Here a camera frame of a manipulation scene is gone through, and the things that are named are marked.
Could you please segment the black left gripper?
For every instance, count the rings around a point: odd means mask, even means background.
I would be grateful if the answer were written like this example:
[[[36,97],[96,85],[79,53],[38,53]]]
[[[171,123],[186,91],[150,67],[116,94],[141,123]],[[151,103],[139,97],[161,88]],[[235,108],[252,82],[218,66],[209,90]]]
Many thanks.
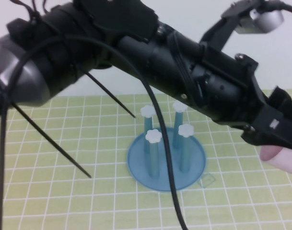
[[[270,106],[264,106],[255,60],[230,57],[207,44],[197,44],[193,53],[193,109],[219,125],[243,130],[241,138],[248,144],[292,149],[292,98],[277,86]]]

